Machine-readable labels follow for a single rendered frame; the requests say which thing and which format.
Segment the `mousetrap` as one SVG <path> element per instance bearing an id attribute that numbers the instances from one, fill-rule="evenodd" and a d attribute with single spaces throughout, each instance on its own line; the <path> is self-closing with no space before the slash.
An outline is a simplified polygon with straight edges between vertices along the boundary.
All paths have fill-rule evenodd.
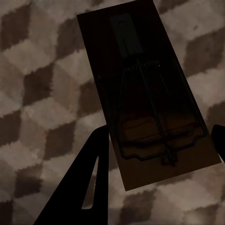
<path id="1" fill-rule="evenodd" d="M 77 19 L 125 191 L 222 162 L 153 0 Z"/>

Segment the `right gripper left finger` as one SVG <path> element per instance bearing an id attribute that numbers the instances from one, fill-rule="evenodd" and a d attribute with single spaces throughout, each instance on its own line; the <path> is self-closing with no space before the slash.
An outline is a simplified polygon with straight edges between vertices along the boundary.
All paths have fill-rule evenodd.
<path id="1" fill-rule="evenodd" d="M 93 207 L 82 209 L 99 156 Z M 108 225 L 109 126 L 90 135 L 34 225 Z"/>

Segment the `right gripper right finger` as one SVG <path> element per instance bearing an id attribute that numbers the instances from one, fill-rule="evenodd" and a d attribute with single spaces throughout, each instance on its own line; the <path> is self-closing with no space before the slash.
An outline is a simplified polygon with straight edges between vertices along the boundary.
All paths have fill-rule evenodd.
<path id="1" fill-rule="evenodd" d="M 214 142 L 216 150 L 225 162 L 225 127 L 221 125 L 214 125 L 211 138 Z"/>

